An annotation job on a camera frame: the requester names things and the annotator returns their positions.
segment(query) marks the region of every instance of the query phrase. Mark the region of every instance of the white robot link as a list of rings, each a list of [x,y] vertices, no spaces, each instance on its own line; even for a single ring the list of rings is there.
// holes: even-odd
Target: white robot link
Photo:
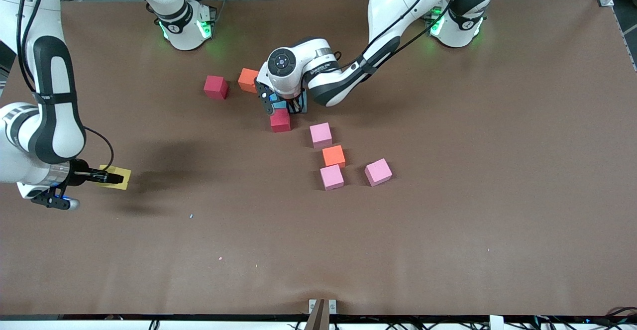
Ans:
[[[350,63],[340,66],[327,40],[310,37],[292,47],[275,49],[255,79],[258,95],[268,114],[273,101],[284,99],[290,112],[301,112],[304,92],[316,103],[340,103],[356,85],[367,80],[378,67],[436,25],[432,33],[442,44],[462,47],[477,35],[491,0],[369,0],[368,46]],[[401,36],[412,22],[435,6],[437,19],[414,39],[401,44]]]
[[[207,6],[185,0],[146,1],[177,49],[194,49],[210,37]],[[93,130],[80,121],[60,8],[60,0],[0,0],[0,41],[16,52],[37,101],[36,106],[12,103],[0,108],[0,182],[18,184],[23,198],[34,203],[72,210],[79,202],[64,195],[67,186],[84,181],[121,183],[123,178],[105,171],[107,167],[92,169],[77,158],[86,130]]]

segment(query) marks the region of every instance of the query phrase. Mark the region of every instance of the green indicator light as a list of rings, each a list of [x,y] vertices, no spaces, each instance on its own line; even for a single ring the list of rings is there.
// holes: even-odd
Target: green indicator light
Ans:
[[[212,35],[210,26],[207,22],[197,21],[197,26],[201,31],[201,36],[203,36],[205,39],[209,38]]]
[[[161,31],[164,32],[164,39],[168,40],[168,34],[166,33],[166,29],[164,28],[164,24],[162,24],[161,21],[159,22],[159,26],[161,27]]]
[[[440,28],[442,28],[442,25],[444,24],[444,16],[440,18],[440,20],[438,20],[434,26],[431,27],[431,34],[432,35],[439,35],[440,34]]]
[[[480,21],[478,22],[477,26],[476,26],[476,32],[473,33],[473,36],[475,37],[476,35],[478,35],[478,33],[480,33],[480,26],[482,25],[482,21],[484,20],[483,17],[480,18]]]

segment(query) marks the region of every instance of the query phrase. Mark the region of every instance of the orange cube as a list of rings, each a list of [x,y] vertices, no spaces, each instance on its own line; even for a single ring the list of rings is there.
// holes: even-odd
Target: orange cube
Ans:
[[[345,155],[343,154],[343,147],[334,146],[323,149],[323,160],[325,160],[325,167],[337,164],[339,167],[345,167]]]
[[[254,85],[254,80],[259,75],[258,71],[243,69],[241,70],[241,76],[239,76],[239,87],[243,91],[252,92],[253,94],[257,93],[257,87]]]

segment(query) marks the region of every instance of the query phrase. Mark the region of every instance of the cube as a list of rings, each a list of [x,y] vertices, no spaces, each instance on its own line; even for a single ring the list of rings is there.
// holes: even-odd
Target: cube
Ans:
[[[325,190],[337,189],[345,184],[343,174],[341,174],[341,167],[336,164],[321,168],[320,177],[323,178]]]
[[[328,147],[323,149],[323,160],[325,160],[325,166],[338,165],[339,167],[345,167],[345,155],[343,154],[343,147],[340,145],[334,147]]]
[[[365,175],[367,176],[369,184],[373,187],[392,178],[392,171],[389,169],[387,161],[382,158],[373,164],[368,164],[367,167],[365,167]]]
[[[207,76],[203,92],[210,99],[225,100],[228,95],[228,83],[221,76]]]
[[[253,94],[257,93],[257,87],[254,85],[254,80],[259,75],[258,71],[243,69],[241,70],[241,75],[239,76],[239,87],[243,91],[252,92]]]
[[[275,114],[270,116],[270,126],[272,127],[272,132],[287,132],[291,130],[290,114],[287,109],[276,109]]]
[[[332,132],[330,132],[327,122],[310,126],[310,134],[314,148],[323,148],[332,144]]]

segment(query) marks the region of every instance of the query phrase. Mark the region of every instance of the red cube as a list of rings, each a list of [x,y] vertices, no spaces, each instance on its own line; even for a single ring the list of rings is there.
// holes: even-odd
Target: red cube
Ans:
[[[290,114],[287,109],[275,109],[275,114],[270,116],[272,132],[287,132],[292,130],[290,126]]]
[[[210,99],[225,100],[228,95],[228,83],[221,76],[208,76],[203,91]]]

